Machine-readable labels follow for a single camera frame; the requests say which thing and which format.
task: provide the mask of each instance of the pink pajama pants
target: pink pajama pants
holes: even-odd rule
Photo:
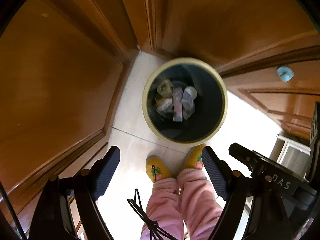
[[[183,220],[190,240],[207,240],[221,212],[212,184],[204,172],[197,169],[184,169],[177,179],[162,179],[154,183],[146,209],[148,217],[177,240],[184,238]],[[140,240],[150,240],[146,225],[142,228]]]

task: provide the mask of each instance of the trash can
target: trash can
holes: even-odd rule
[[[197,90],[195,112],[183,122],[174,122],[155,109],[157,87],[169,79],[174,87]],[[220,129],[227,114],[227,89],[213,67],[195,58],[177,58],[161,65],[148,79],[142,94],[142,111],[152,132],[160,139],[191,147],[206,142]]]

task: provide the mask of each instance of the screw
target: screw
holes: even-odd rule
[[[50,180],[50,181],[55,181],[57,178],[58,178],[57,175],[51,175],[51,176],[49,177],[49,180]]]
[[[236,177],[240,177],[241,176],[241,172],[240,171],[233,171],[232,174],[233,174],[233,176],[236,176]]]
[[[90,170],[84,169],[80,172],[81,176],[87,176],[90,173]]]
[[[267,182],[271,182],[272,181],[272,178],[269,175],[265,176],[264,178],[266,179]]]

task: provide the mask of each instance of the wooden door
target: wooden door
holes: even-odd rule
[[[280,80],[278,66],[225,78],[227,88],[266,113],[287,132],[310,139],[315,102],[320,102],[320,60],[287,64],[294,72]]]
[[[4,30],[0,180],[25,230],[48,177],[107,142],[137,52],[121,0],[27,0]]]
[[[195,57],[222,76],[250,62],[320,45],[296,0],[123,1],[142,50]]]

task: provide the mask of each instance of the yellow slipper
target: yellow slipper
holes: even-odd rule
[[[161,179],[172,178],[167,166],[157,156],[151,156],[146,160],[146,173],[153,183]]]
[[[191,153],[189,153],[189,156],[183,165],[183,169],[202,169],[202,150],[204,147],[205,144],[200,144],[196,146]]]

